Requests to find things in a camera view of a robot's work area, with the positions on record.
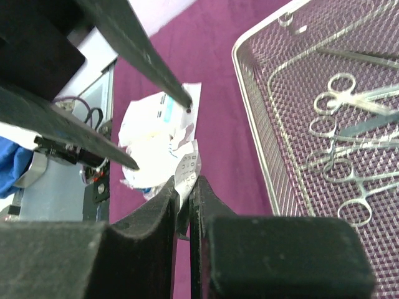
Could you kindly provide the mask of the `purple cloth wrap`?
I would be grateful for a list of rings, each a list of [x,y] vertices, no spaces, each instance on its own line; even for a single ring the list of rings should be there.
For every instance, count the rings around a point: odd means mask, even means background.
[[[205,175],[216,195],[237,214],[271,215],[266,185],[239,90],[231,58],[238,37],[290,1],[196,1],[151,37],[151,42],[182,82],[201,82],[196,139]],[[118,132],[126,109],[133,100],[158,93],[158,89],[122,58],[113,79],[113,133]],[[122,167],[110,167],[111,223],[140,207],[141,192],[121,183]],[[395,201],[386,203],[385,213],[373,217],[367,248],[379,280],[377,298],[398,298],[398,212]],[[173,298],[191,298],[190,245],[179,240]]]

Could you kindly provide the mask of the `small white packet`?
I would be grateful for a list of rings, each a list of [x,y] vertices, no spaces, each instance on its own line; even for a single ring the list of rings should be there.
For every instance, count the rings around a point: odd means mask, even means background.
[[[180,198],[176,233],[179,239],[189,240],[186,234],[190,223],[190,195],[201,171],[197,140],[184,144],[178,149],[178,153],[183,155],[175,171],[175,190]]]

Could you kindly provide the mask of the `white gauze packet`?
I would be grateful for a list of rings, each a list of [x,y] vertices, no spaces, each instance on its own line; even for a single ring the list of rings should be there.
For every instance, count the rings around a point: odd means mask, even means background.
[[[186,130],[187,138],[193,140],[202,84],[184,83],[183,88],[193,100],[190,110],[180,106],[165,92],[130,102],[118,132],[118,145],[126,147],[135,139],[150,136],[152,133],[167,132],[174,137],[183,129]]]

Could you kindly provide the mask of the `wire mesh metal tray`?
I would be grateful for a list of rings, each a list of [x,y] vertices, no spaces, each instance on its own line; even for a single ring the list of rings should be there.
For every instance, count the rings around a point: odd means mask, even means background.
[[[315,98],[327,91],[329,79],[350,73],[352,93],[398,84],[398,70],[345,57],[321,54],[318,48],[398,54],[397,1],[292,1],[244,32],[232,49],[233,65],[261,165],[267,194],[276,216],[338,217],[339,206],[358,197],[355,183],[333,184],[322,175],[331,140],[310,133],[340,131],[379,116],[342,105],[333,115],[314,110]],[[398,132],[398,122],[353,136],[367,141]],[[359,176],[398,172],[396,148],[360,149],[345,156]],[[367,254],[374,237],[373,217],[383,217],[386,203],[395,201],[398,187],[367,198],[370,222],[355,227]],[[349,224],[368,218],[359,205],[342,209]],[[367,254],[378,288],[376,266]]]

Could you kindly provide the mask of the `thin metal tweezers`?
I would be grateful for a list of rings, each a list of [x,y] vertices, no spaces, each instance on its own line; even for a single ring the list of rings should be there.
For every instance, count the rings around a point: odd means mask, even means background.
[[[328,48],[318,48],[316,51],[321,54],[345,57],[347,59],[354,59],[357,61],[398,70],[398,54],[359,52],[359,51],[337,50],[337,49],[328,49]]]

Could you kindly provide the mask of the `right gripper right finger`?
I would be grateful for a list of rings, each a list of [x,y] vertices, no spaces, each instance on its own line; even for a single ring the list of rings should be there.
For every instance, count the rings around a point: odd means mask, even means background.
[[[355,230],[334,217],[240,216],[200,176],[190,200],[192,298],[371,298]]]

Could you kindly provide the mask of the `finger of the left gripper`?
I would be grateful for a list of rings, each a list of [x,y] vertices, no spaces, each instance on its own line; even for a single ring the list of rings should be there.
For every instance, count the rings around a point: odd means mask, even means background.
[[[128,1],[77,1],[111,48],[184,108],[193,104],[159,56]]]

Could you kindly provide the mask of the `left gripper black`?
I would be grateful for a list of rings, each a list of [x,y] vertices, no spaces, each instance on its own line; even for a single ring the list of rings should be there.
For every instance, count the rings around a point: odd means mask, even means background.
[[[1,80],[22,88],[1,86],[1,121],[138,170],[117,145],[48,102],[84,65],[78,46],[93,28],[77,1],[1,1]]]

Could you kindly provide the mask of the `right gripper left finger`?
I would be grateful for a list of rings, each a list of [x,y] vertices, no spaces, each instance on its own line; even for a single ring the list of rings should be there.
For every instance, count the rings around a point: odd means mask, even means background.
[[[171,298],[174,179],[120,221],[3,222],[2,298]]]

